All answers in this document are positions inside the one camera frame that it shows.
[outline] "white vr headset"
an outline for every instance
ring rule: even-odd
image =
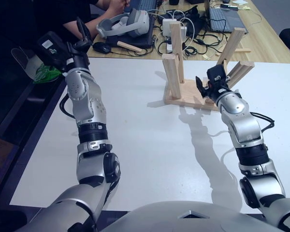
[[[111,19],[104,19],[97,25],[102,38],[123,35],[126,32],[133,38],[146,34],[149,30],[149,16],[146,11],[132,9],[130,13],[120,14]]]

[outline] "white cable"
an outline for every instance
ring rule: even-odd
[[[251,23],[250,25],[249,25],[249,27],[248,28],[250,28],[252,25],[254,25],[254,24],[257,24],[257,23],[260,23],[260,22],[262,22],[262,20],[263,20],[263,18],[262,18],[262,16],[260,15],[260,14],[258,14],[257,12],[255,12],[255,11],[253,11],[252,9],[244,9],[244,8],[240,8],[240,10],[245,10],[245,11],[252,11],[253,13],[255,13],[257,16],[259,16],[260,17],[260,20],[259,21],[257,21],[257,22],[254,22],[254,23]]]
[[[262,22],[262,16],[261,16],[260,14],[258,14],[257,12],[254,12],[253,10],[251,10],[251,11],[252,11],[253,13],[255,13],[257,16],[260,17],[260,21],[257,21],[257,22],[254,22],[254,23],[251,23],[249,27],[251,27],[251,26],[254,25],[254,24],[257,24],[257,23]]]
[[[190,18],[186,18],[186,17],[184,17],[184,18],[182,18],[182,19],[180,20],[180,22],[184,21],[185,19],[188,20],[188,21],[192,24],[193,34],[192,34],[192,39],[191,39],[189,45],[188,45],[187,47],[185,47],[185,49],[184,49],[183,51],[185,51],[185,50],[186,50],[186,49],[187,49],[187,48],[192,44],[193,37],[194,37],[194,32],[195,32],[195,30],[194,30],[194,24],[193,24],[193,22],[191,21]]]
[[[157,10],[157,9],[151,9],[151,10],[148,10],[147,13],[150,12],[150,11],[154,11],[154,12],[155,11],[164,12],[166,14],[169,14],[172,17],[172,14],[170,12],[167,12],[167,11],[162,11],[162,10]]]
[[[163,16],[161,16],[159,14],[155,14],[155,13],[151,13],[151,12],[147,12],[147,14],[155,15],[155,16],[158,16],[158,17],[161,17],[161,18],[164,18],[165,19],[165,17],[163,17]]]
[[[185,17],[185,13],[184,13],[184,12],[182,12],[182,11],[180,11],[180,10],[175,10],[175,11],[173,12],[172,19],[174,19],[174,15],[175,15],[175,12],[176,12],[176,11],[182,13],[183,16]]]

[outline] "person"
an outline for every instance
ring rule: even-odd
[[[34,14],[40,35],[55,32],[63,41],[75,43],[82,38],[76,18],[80,17],[92,39],[98,34],[96,26],[106,18],[122,14],[130,0],[34,0]],[[105,10],[96,19],[91,18],[90,4]]]

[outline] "black shirt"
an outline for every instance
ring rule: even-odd
[[[98,0],[34,0],[34,13],[40,35],[54,31],[63,41],[75,43],[78,38],[63,24],[80,17],[84,23],[91,20],[90,5]]]

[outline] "white tabletop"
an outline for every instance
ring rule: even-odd
[[[243,175],[220,113],[164,105],[161,60],[90,58],[90,62],[102,89],[112,152],[118,155],[122,172],[104,210],[130,211],[153,202],[189,200],[259,213],[243,200],[238,185]],[[184,61],[185,78],[205,77],[215,64]],[[235,64],[230,62],[228,70]],[[275,120],[264,139],[290,197],[290,64],[256,63],[236,88],[251,111]],[[70,100],[66,109],[72,112]],[[57,105],[10,204],[47,207],[76,185],[78,143],[75,121]]]

